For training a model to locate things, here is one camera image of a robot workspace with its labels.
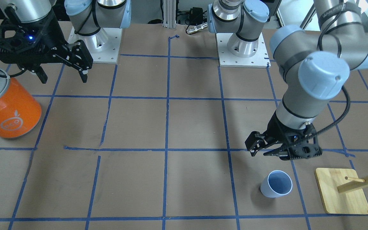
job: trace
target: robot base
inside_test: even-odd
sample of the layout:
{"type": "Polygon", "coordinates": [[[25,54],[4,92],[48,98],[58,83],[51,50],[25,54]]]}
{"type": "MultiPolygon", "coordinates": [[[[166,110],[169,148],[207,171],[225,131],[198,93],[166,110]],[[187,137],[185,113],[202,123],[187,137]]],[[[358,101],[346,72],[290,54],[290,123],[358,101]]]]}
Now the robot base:
{"type": "MultiPolygon", "coordinates": [[[[108,36],[108,41],[102,47],[102,49],[97,49],[96,47],[91,48],[89,45],[88,50],[90,51],[90,55],[92,55],[93,63],[104,63],[104,64],[117,64],[117,60],[119,58],[119,50],[120,50],[120,41],[121,41],[121,33],[123,29],[119,28],[102,28],[108,36]]],[[[75,30],[72,27],[70,31],[69,38],[67,42],[74,43],[78,39],[91,40],[93,36],[83,37],[75,34],[75,30]]]]}
{"type": "Polygon", "coordinates": [[[252,68],[266,68],[271,66],[262,33],[258,39],[259,46],[257,52],[250,58],[237,57],[228,50],[226,44],[231,35],[232,33],[217,33],[216,35],[220,66],[252,68]]]}

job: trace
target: fruit logo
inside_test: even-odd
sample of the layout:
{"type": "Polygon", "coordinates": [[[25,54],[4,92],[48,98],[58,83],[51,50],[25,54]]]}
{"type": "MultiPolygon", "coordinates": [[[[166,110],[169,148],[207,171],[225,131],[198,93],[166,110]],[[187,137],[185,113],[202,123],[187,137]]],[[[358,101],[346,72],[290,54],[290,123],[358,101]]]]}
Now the fruit logo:
{"type": "Polygon", "coordinates": [[[8,130],[8,131],[14,131],[22,127],[22,124],[24,123],[24,121],[22,120],[22,118],[19,117],[20,114],[18,114],[17,110],[15,110],[14,115],[15,117],[8,118],[5,121],[1,122],[1,128],[8,130]]]}

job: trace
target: orange canister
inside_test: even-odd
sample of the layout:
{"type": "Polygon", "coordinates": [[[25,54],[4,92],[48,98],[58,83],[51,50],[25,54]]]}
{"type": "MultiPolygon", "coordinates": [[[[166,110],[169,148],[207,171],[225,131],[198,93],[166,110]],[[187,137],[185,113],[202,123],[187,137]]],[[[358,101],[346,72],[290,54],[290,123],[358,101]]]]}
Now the orange canister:
{"type": "Polygon", "coordinates": [[[41,105],[15,79],[0,69],[0,137],[19,137],[41,118],[41,105]]]}

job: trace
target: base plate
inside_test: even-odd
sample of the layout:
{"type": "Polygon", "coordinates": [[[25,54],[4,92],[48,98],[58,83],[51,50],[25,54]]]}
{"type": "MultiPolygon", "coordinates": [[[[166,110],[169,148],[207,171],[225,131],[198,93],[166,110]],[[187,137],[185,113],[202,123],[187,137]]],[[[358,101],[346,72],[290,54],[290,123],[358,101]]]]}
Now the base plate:
{"type": "Polygon", "coordinates": [[[337,186],[350,182],[344,179],[345,176],[358,178],[354,169],[317,168],[315,176],[326,213],[368,214],[368,203],[363,189],[347,193],[337,191],[337,186]]]}
{"type": "MultiPolygon", "coordinates": [[[[109,43],[108,49],[100,51],[100,52],[90,52],[92,55],[93,63],[107,63],[107,64],[117,64],[117,60],[119,58],[119,50],[120,50],[120,41],[121,41],[121,33],[123,29],[119,28],[103,28],[107,34],[109,35],[109,43]]],[[[72,27],[70,31],[69,38],[67,42],[74,43],[79,40],[79,35],[75,34],[75,29],[72,27]]]]}
{"type": "Polygon", "coordinates": [[[262,33],[259,35],[257,52],[250,58],[237,57],[229,51],[226,44],[231,35],[232,33],[217,33],[216,38],[220,66],[252,68],[266,68],[268,65],[269,67],[271,66],[262,33]]]}

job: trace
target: wooden stand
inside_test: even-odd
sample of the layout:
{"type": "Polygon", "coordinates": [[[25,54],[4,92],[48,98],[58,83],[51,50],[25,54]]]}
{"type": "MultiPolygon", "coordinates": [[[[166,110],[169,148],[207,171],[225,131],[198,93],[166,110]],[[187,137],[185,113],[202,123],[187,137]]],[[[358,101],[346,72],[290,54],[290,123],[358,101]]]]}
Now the wooden stand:
{"type": "Polygon", "coordinates": [[[368,187],[368,176],[360,179],[354,169],[327,168],[317,168],[315,176],[326,213],[368,214],[363,192],[368,187]]]}

